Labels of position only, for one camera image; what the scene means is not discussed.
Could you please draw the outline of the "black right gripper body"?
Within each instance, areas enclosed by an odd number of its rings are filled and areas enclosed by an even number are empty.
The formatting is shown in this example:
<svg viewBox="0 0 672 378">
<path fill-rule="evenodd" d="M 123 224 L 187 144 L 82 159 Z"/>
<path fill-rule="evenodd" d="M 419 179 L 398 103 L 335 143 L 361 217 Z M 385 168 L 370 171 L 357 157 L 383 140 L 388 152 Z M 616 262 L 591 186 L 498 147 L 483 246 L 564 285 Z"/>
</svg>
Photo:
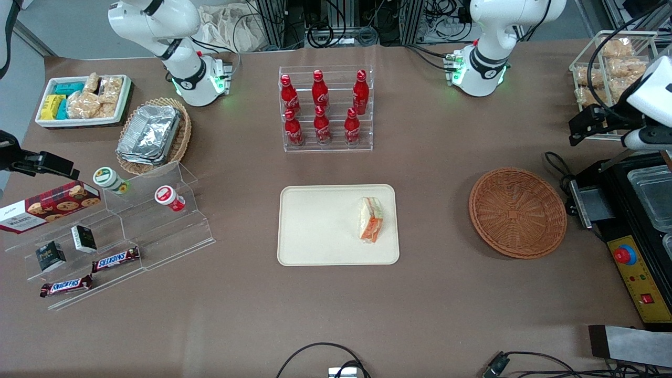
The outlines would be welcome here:
<svg viewBox="0 0 672 378">
<path fill-rule="evenodd" d="M 18 139 L 6 131 L 1 131 L 1 170 L 26 175 L 36 175 L 37 158 L 35 152 L 22 149 Z"/>
</svg>

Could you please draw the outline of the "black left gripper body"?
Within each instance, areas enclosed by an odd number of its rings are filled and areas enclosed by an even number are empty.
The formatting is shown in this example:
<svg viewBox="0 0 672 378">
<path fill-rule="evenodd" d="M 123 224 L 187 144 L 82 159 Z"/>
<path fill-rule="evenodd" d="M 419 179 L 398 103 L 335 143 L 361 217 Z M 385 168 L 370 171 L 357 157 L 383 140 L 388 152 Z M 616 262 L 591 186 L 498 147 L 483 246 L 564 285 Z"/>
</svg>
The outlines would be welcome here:
<svg viewBox="0 0 672 378">
<path fill-rule="evenodd" d="M 604 125 L 604 135 L 620 137 L 628 132 L 645 127 L 647 125 L 647 118 L 640 112 L 626 114 L 607 112 L 605 113 Z"/>
</svg>

